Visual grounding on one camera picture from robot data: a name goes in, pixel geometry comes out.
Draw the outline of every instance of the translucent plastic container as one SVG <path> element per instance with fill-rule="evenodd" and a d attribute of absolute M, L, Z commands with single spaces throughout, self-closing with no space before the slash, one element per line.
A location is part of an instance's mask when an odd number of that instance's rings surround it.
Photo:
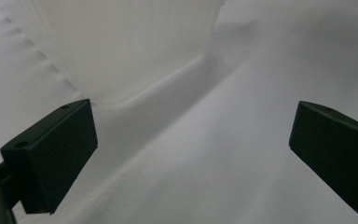
<path fill-rule="evenodd" d="M 202 53 L 225 0 L 0 0 L 96 104 L 120 104 Z"/>

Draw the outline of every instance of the white cloth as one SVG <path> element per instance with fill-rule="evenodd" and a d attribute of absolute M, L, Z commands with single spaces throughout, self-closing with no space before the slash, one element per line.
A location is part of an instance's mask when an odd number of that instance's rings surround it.
<path fill-rule="evenodd" d="M 80 94 L 0 14 L 0 147 Z M 19 223 L 358 223 L 288 146 L 298 101 L 358 119 L 358 1 L 227 0 L 207 53 L 121 110 L 53 216 Z"/>

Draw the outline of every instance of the white backdrop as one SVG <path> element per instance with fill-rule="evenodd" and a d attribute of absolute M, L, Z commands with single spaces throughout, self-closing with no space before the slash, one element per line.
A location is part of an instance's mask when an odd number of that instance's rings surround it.
<path fill-rule="evenodd" d="M 0 147 L 81 99 L 0 14 Z M 208 52 L 119 110 L 53 216 L 19 223 L 358 223 L 288 146 L 299 100 L 358 119 L 358 0 L 227 0 Z"/>

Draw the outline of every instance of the screw hole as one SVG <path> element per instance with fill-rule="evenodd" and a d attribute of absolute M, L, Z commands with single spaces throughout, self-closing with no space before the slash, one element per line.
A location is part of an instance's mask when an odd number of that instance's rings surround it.
<path fill-rule="evenodd" d="M 22 147 L 26 147 L 26 146 L 28 146 L 28 142 L 26 142 L 26 141 L 23 141 L 23 142 L 19 142 L 18 144 L 16 144 L 16 146 L 14 146 L 14 147 L 16 147 L 16 148 L 22 148 Z"/>

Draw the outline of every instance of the white surface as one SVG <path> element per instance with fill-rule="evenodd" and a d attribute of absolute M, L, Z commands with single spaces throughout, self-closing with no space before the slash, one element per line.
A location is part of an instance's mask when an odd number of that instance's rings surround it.
<path fill-rule="evenodd" d="M 0 147 L 80 95 L 0 15 Z M 289 149 L 299 100 L 358 119 L 358 1 L 228 0 L 209 52 L 121 108 L 53 216 L 20 223 L 358 223 Z"/>
<path fill-rule="evenodd" d="M 205 51 L 225 0 L 0 0 L 71 83 L 125 104 Z"/>

